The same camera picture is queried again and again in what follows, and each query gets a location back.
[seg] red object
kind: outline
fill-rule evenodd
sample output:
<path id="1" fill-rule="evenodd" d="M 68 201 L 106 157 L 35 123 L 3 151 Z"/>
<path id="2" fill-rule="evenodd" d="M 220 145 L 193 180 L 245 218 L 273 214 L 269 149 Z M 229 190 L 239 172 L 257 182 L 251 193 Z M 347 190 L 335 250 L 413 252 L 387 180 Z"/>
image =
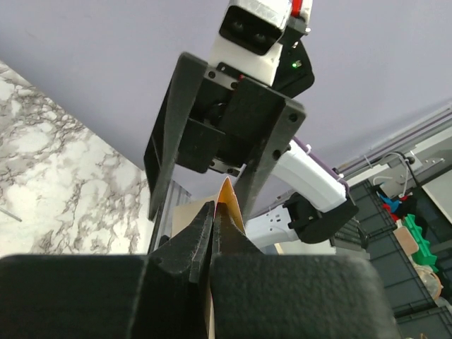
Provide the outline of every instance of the red object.
<path id="1" fill-rule="evenodd" d="M 392 220 L 397 221 L 400 219 L 397 215 L 391 213 L 391 208 L 387 203 L 384 203 L 382 207 L 389 212 L 389 215 L 391 216 Z"/>
<path id="2" fill-rule="evenodd" d="M 299 12 L 302 10 L 303 0 L 292 0 L 292 16 L 299 17 Z"/>

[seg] cardboard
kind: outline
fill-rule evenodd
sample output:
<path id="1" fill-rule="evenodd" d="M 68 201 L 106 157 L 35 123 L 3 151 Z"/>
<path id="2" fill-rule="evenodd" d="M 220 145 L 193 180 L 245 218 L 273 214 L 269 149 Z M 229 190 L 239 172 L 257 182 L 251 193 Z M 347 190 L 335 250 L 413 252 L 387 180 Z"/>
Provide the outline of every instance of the cardboard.
<path id="1" fill-rule="evenodd" d="M 245 233 L 242 214 L 240 212 L 239 203 L 237 202 L 237 197 L 234 192 L 234 187 L 232 186 L 231 179 L 227 177 L 216 195 L 193 201 L 185 205 L 176 206 L 174 208 L 172 216 L 171 236 L 174 237 L 185 227 L 190 225 L 190 222 L 196 217 L 199 210 L 208 201 L 215 201 L 215 206 L 217 203 L 226 203 L 235 225 L 239 228 L 239 230 Z"/>
<path id="2" fill-rule="evenodd" d="M 239 203 L 232 186 L 231 179 L 227 177 L 220 190 L 216 195 L 209 196 L 207 198 L 187 203 L 186 205 L 176 206 L 173 210 L 172 216 L 172 230 L 171 237 L 181 232 L 185 227 L 190 225 L 190 222 L 196 217 L 199 210 L 209 201 L 215 201 L 215 207 L 217 203 L 225 203 L 229 208 L 232 219 L 235 225 L 245 233 L 245 227 L 243 224 L 242 214 L 240 212 Z M 206 305 L 206 327 L 208 331 L 209 339 L 215 338 L 215 322 L 213 317 L 213 303 L 212 296 L 210 295 L 210 289 L 206 291 L 208 293 L 207 305 Z"/>

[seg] metal pipe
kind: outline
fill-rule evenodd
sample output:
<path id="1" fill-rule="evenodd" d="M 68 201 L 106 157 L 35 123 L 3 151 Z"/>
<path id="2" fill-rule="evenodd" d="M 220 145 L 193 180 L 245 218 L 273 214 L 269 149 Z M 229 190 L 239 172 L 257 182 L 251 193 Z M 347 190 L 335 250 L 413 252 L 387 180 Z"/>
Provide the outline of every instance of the metal pipe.
<path id="1" fill-rule="evenodd" d="M 396 135 L 387 138 L 385 141 L 370 148 L 369 153 L 361 155 L 351 162 L 347 162 L 339 167 L 339 171 L 345 176 L 355 173 L 362 168 L 367 167 L 368 159 L 370 162 L 375 161 L 387 152 L 399 149 L 407 143 L 420 142 L 419 139 L 426 134 L 438 133 L 452 124 L 452 103 L 438 109 L 423 119 L 409 125 Z"/>

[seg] white plastic part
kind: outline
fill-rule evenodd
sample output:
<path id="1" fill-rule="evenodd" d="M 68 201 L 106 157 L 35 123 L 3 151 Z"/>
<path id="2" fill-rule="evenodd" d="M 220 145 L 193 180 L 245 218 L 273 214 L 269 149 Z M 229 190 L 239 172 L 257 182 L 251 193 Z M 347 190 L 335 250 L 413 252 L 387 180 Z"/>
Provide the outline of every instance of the white plastic part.
<path id="1" fill-rule="evenodd" d="M 260 249 L 281 242 L 294 242 L 299 238 L 288 226 L 291 221 L 289 211 L 279 205 L 274 210 L 249 220 L 245 233 Z"/>
<path id="2" fill-rule="evenodd" d="M 311 20 L 312 1 L 313 0 L 303 0 L 302 8 L 299 12 L 300 18 L 304 19 L 306 25 L 309 25 L 309 21 Z"/>
<path id="3" fill-rule="evenodd" d="M 294 141 L 272 172 L 325 213 L 346 202 L 345 187 L 312 160 Z"/>
<path id="4" fill-rule="evenodd" d="M 242 73 L 272 86 L 282 50 L 283 46 L 275 43 L 267 54 L 259 56 L 218 34 L 210 50 L 208 64 L 216 68 L 219 63 L 224 62 Z"/>

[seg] green object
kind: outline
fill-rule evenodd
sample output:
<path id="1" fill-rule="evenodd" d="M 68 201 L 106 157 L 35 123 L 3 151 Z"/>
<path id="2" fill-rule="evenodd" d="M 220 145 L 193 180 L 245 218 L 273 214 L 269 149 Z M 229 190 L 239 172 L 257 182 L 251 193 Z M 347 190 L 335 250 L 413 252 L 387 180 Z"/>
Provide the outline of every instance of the green object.
<path id="1" fill-rule="evenodd" d="M 412 237 L 419 245 L 419 251 L 412 255 L 413 261 L 417 265 L 430 266 L 435 273 L 438 272 L 438 268 L 435 267 L 438 257 L 430 252 L 430 242 L 422 237 L 422 228 L 415 224 L 415 216 L 412 214 L 407 215 L 403 221 L 403 225 L 408 228 Z"/>

